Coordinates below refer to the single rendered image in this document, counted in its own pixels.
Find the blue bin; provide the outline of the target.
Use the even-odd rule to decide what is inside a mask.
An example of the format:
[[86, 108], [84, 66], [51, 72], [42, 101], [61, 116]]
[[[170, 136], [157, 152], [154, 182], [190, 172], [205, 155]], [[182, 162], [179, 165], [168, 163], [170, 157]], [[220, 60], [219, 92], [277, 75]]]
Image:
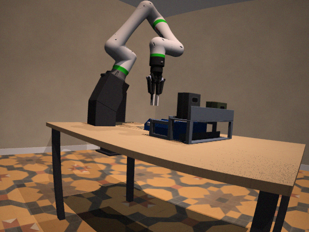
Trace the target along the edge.
[[[178, 140], [180, 133], [186, 133], [186, 127], [187, 127], [187, 122], [175, 121], [174, 122], [173, 138]], [[155, 127], [154, 132], [157, 133], [157, 134], [162, 134], [162, 135], [167, 136], [168, 135], [168, 125], [158, 124]]]
[[[163, 121], [169, 121], [168, 119], [161, 119]], [[150, 122], [150, 119], [147, 120], [147, 122]], [[147, 126], [147, 122], [144, 124], [144, 130], [149, 131], [150, 126]], [[158, 123], [155, 123], [155, 127], [158, 125]]]
[[193, 122], [193, 133], [195, 132], [206, 132], [207, 123]]

